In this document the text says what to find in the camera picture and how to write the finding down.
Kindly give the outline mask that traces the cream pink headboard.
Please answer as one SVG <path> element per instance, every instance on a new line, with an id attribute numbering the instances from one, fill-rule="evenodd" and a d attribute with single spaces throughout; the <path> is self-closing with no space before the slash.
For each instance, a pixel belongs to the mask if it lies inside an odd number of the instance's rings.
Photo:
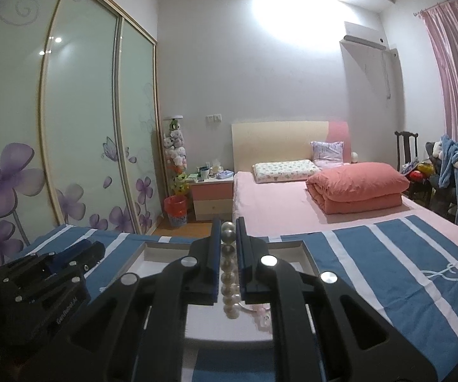
<path id="1" fill-rule="evenodd" d="M 336 121 L 283 121 L 234 123 L 233 164 L 236 172 L 249 172 L 260 162 L 311 159 L 312 141 L 344 143 L 343 160 L 352 160 L 349 127 Z"/>

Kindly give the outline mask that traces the purple patterned pillow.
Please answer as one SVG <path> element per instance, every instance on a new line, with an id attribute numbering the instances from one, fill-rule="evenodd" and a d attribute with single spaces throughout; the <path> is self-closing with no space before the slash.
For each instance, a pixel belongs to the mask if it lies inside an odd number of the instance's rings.
<path id="1" fill-rule="evenodd" d="M 331 168 L 344 164 L 344 142 L 311 141 L 313 162 L 319 168 Z"/>

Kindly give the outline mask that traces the blue striped bed cloth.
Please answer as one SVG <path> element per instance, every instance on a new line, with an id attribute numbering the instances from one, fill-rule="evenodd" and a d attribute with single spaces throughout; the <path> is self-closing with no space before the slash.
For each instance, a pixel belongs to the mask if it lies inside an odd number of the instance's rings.
<path id="1" fill-rule="evenodd" d="M 61 226 L 38 239 L 25 255 L 62 251 L 74 239 L 87 238 L 87 228 Z M 299 252 L 311 258 L 321 272 L 336 273 L 361 298 L 375 306 L 382 316 L 434 366 L 440 381 L 458 381 L 458 247 L 419 216 L 392 219 L 333 231 L 281 236 L 275 242 L 285 249 L 287 242 L 299 241 Z M 158 271 L 186 253 L 193 238 L 128 235 L 101 231 L 91 239 L 104 243 L 111 255 L 96 265 L 87 277 L 87 289 L 94 300 L 104 286 L 137 256 L 144 241 L 155 246 L 158 255 L 152 266 L 143 267 L 144 277 Z M 192 348 L 194 363 L 187 381 L 275 381 L 272 348 L 237 350 Z M 36 356 L 30 367 L 31 381 L 74 381 L 73 359 L 52 361 L 55 356 Z"/>

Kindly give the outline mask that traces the floral white pillow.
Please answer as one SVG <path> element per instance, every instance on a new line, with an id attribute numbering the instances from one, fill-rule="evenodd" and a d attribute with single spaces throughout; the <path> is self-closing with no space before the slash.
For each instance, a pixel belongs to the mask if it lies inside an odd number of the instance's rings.
<path id="1" fill-rule="evenodd" d="M 254 180 L 258 184 L 296 182 L 307 180 L 320 172 L 320 168 L 309 159 L 261 162 L 252 166 Z"/>

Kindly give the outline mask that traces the white air conditioner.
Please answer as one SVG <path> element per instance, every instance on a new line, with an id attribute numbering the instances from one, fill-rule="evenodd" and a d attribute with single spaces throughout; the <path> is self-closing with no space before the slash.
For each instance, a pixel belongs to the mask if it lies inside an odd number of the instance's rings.
<path id="1" fill-rule="evenodd" d="M 383 33 L 355 23 L 345 22 L 345 33 L 342 41 L 368 46 L 381 51 L 388 49 Z"/>

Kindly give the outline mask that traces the sliding floral wardrobe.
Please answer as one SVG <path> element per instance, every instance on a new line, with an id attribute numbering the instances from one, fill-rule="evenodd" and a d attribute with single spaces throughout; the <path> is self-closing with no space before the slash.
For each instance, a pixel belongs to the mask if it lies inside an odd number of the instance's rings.
<path id="1" fill-rule="evenodd" d="M 161 218 L 156 39 L 114 0 L 0 0 L 0 266 Z"/>

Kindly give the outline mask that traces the pink bedside table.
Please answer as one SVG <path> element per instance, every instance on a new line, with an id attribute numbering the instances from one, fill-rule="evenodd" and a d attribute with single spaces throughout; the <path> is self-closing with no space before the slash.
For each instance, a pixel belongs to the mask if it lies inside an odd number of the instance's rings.
<path id="1" fill-rule="evenodd" d="M 190 185 L 195 219 L 198 222 L 219 218 L 222 221 L 233 219 L 234 176 L 224 180 L 198 180 Z"/>

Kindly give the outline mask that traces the dark wooden chair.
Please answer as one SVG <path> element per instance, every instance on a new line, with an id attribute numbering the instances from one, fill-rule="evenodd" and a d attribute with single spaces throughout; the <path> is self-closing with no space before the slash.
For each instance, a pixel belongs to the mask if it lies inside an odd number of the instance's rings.
<path id="1" fill-rule="evenodd" d="M 419 203 L 421 206 L 428 208 L 432 196 L 432 186 L 423 175 L 415 175 L 411 178 L 411 174 L 416 170 L 411 166 L 418 162 L 418 134 L 409 131 L 396 131 L 397 152 L 397 170 L 403 172 L 407 180 L 410 181 L 409 188 L 404 192 L 404 195 L 412 201 Z"/>

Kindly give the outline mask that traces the grey shallow tray box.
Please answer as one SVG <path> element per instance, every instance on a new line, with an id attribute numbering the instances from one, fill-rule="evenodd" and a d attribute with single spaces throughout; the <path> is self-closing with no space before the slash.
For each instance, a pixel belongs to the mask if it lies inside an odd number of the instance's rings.
<path id="1" fill-rule="evenodd" d="M 168 263 L 188 254 L 187 244 L 144 242 L 122 272 L 144 278 L 161 272 Z M 186 342 L 203 348 L 265 348 L 272 345 L 270 307 L 240 299 L 238 274 L 219 272 L 218 301 L 188 307 Z"/>

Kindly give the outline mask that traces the red waste basket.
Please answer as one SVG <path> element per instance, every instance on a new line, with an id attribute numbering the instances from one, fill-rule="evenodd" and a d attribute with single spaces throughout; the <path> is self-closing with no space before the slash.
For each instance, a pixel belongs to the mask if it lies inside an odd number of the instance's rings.
<path id="1" fill-rule="evenodd" d="M 179 228 L 188 222 L 188 200 L 184 195 L 167 197 L 164 209 L 172 228 Z"/>

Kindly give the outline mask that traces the pink bed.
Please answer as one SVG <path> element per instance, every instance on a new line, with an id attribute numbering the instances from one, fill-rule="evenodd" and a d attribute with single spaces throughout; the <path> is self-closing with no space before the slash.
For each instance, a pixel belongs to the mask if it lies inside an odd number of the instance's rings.
<path id="1" fill-rule="evenodd" d="M 234 178 L 233 218 L 245 218 L 252 236 L 289 236 L 418 216 L 458 246 L 458 226 L 407 197 L 400 206 L 352 214 L 325 214 L 304 181 L 258 184 L 249 172 Z"/>

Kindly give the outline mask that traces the folded coral quilt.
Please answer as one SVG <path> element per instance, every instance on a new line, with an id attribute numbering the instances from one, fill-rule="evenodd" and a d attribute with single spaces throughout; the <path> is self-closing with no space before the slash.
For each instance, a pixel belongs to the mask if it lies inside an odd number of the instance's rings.
<path id="1" fill-rule="evenodd" d="M 325 214 L 336 215 L 401 206 L 410 181 L 388 164 L 363 162 L 322 170 L 306 186 Z"/>

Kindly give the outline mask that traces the stack of plush toys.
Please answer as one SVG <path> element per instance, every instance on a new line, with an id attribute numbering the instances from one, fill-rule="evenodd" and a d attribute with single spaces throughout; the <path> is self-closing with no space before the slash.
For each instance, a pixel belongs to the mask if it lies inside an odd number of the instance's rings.
<path id="1" fill-rule="evenodd" d="M 161 138 L 168 192 L 171 195 L 184 195 L 187 191 L 188 160 L 184 146 L 182 120 L 183 116 L 181 115 L 166 117 L 164 133 Z"/>

